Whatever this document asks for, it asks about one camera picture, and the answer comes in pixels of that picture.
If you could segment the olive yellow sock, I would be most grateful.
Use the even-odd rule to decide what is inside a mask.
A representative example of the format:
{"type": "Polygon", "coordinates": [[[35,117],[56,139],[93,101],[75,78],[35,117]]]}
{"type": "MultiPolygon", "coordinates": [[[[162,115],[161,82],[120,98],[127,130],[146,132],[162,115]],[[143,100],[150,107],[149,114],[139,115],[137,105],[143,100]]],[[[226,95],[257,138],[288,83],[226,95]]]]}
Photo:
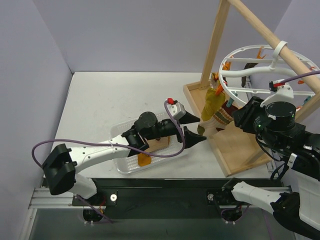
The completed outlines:
{"type": "Polygon", "coordinates": [[[219,74],[217,72],[211,73],[210,86],[212,88],[217,88],[220,85],[219,74]]]}
{"type": "Polygon", "coordinates": [[[216,90],[209,88],[205,94],[205,104],[201,112],[202,120],[208,121],[212,116],[220,109],[226,100],[226,96],[223,92],[216,95],[216,90]]]}

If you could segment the white round sock hanger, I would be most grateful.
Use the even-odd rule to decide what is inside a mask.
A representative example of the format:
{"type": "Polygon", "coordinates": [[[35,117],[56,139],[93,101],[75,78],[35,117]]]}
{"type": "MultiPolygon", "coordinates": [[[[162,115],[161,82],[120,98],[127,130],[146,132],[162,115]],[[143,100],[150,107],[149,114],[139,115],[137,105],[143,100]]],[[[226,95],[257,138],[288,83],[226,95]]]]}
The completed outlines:
{"type": "MultiPolygon", "coordinates": [[[[286,62],[280,57],[280,52],[283,50],[284,47],[286,47],[288,43],[286,41],[280,41],[278,45],[273,49],[271,58],[266,59],[257,59],[257,58],[248,58],[248,57],[234,57],[235,55],[249,51],[249,50],[256,50],[260,47],[264,47],[264,50],[272,50],[272,47],[270,45],[264,44],[264,45],[248,45],[244,47],[240,47],[231,53],[229,53],[221,62],[219,71],[218,71],[218,77],[220,84],[223,87],[223,90],[225,93],[234,101],[243,107],[245,104],[248,103],[248,100],[243,100],[238,96],[238,94],[266,94],[271,95],[272,92],[269,88],[251,88],[251,87],[233,87],[229,85],[229,79],[241,79],[243,76],[250,76],[257,75],[257,74],[278,74],[282,76],[290,77],[291,81],[295,81],[298,79],[297,74],[289,68],[281,67],[281,65],[284,65],[286,62]],[[257,63],[258,64],[264,64],[264,66],[255,66],[253,68],[249,69],[242,69],[242,70],[225,70],[224,67],[228,66],[231,63],[257,63]]],[[[285,79],[282,80],[282,83],[289,84],[289,81],[285,79]]],[[[315,93],[311,91],[294,91],[293,95],[295,96],[314,96],[315,93]]]]}

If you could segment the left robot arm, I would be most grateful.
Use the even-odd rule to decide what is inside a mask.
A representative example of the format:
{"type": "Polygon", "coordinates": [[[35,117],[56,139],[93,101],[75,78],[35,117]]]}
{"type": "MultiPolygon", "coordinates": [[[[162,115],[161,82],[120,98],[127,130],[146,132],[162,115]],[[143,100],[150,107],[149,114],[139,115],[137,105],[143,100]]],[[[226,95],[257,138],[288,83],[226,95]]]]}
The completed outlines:
{"type": "Polygon", "coordinates": [[[81,196],[89,205],[100,203],[102,193],[96,183],[80,174],[94,165],[113,159],[130,158],[149,149],[148,141],[176,136],[183,147],[189,149],[207,138],[180,124],[199,122],[187,112],[181,119],[159,121],[150,111],[142,113],[127,131],[101,143],[84,143],[82,147],[56,145],[42,165],[51,195],[66,192],[81,196]]]}

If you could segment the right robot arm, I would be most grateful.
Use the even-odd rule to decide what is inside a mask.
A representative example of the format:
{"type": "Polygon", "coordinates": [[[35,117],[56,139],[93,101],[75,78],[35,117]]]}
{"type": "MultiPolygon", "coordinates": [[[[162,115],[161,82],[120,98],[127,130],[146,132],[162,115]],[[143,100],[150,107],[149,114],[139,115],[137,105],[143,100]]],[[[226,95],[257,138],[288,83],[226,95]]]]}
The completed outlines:
{"type": "Polygon", "coordinates": [[[285,229],[311,240],[320,238],[320,135],[295,121],[296,107],[287,101],[263,104],[253,96],[232,113],[234,125],[253,134],[261,148],[278,154],[292,170],[298,191],[276,193],[232,178],[222,187],[227,204],[247,203],[272,214],[285,229]]]}

